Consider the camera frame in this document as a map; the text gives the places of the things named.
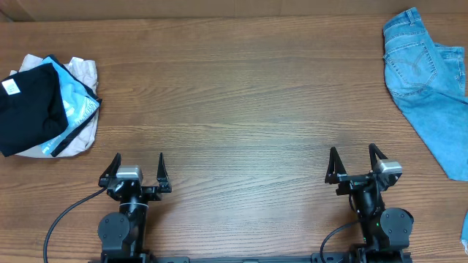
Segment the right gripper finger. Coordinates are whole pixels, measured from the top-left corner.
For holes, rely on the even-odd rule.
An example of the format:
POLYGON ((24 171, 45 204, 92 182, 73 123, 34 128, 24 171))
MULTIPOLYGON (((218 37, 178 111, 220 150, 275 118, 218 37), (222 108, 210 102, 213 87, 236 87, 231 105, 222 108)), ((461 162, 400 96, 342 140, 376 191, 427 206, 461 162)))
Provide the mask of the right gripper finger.
POLYGON ((341 161, 338 151, 335 147, 330 149, 328 168, 325 175, 325 183, 338 184, 341 179, 347 176, 347 171, 341 161))
POLYGON ((377 161, 388 158, 374 143, 369 145, 369 156, 371 168, 374 172, 377 171, 377 161))

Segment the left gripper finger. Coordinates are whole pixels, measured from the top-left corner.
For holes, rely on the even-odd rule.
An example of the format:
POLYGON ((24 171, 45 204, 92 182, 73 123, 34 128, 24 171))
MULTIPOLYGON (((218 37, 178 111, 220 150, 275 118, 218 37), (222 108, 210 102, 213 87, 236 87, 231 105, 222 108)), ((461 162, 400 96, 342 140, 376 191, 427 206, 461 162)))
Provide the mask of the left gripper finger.
POLYGON ((99 177, 98 186, 107 188, 112 179, 116 178, 118 168, 121 166, 121 154, 117 153, 107 169, 99 177))
POLYGON ((165 167, 165 160, 163 153, 159 154, 159 163, 158 163, 158 170, 156 174, 156 179, 158 181, 158 188, 159 192, 161 193, 171 193, 172 192, 172 185, 170 183, 170 179, 167 174, 167 170, 165 167))

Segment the light blue denim jeans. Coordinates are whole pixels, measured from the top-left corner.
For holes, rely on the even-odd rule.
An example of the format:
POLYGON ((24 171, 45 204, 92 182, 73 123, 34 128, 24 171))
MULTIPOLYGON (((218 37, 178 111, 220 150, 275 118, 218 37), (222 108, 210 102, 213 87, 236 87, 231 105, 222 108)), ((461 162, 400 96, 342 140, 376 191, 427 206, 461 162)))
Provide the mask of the light blue denim jeans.
POLYGON ((382 29, 386 87, 451 180, 467 180, 465 49, 435 42, 412 7, 382 29))

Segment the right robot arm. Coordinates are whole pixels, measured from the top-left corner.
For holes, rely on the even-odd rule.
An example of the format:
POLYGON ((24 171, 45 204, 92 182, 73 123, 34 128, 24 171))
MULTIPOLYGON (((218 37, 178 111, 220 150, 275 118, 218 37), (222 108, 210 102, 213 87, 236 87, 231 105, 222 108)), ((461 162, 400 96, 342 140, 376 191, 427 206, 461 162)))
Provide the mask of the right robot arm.
POLYGON ((338 232, 354 225, 361 227, 363 242, 352 244, 348 252, 335 256, 341 262, 411 262, 404 249, 410 245, 414 217, 398 207, 386 208, 382 192, 394 186, 403 174, 402 166, 389 159, 374 143, 369 145, 371 169, 366 174, 349 175, 335 147, 330 149, 325 182, 337 185, 336 194, 347 196, 357 220, 333 230, 320 245, 320 260, 327 261, 324 248, 338 232))

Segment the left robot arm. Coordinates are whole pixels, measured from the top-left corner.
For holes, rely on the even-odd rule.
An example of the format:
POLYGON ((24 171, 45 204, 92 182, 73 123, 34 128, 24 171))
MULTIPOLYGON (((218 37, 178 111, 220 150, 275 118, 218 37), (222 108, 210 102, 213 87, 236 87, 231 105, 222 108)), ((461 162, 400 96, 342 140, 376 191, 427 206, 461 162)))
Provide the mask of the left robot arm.
POLYGON ((148 203, 160 201, 172 186, 159 155, 156 186, 143 185, 143 172, 138 165, 123 165, 117 153, 99 177, 98 186, 119 202, 119 209, 99 222, 97 234, 102 242, 102 262, 155 262, 155 256, 144 248, 148 203))

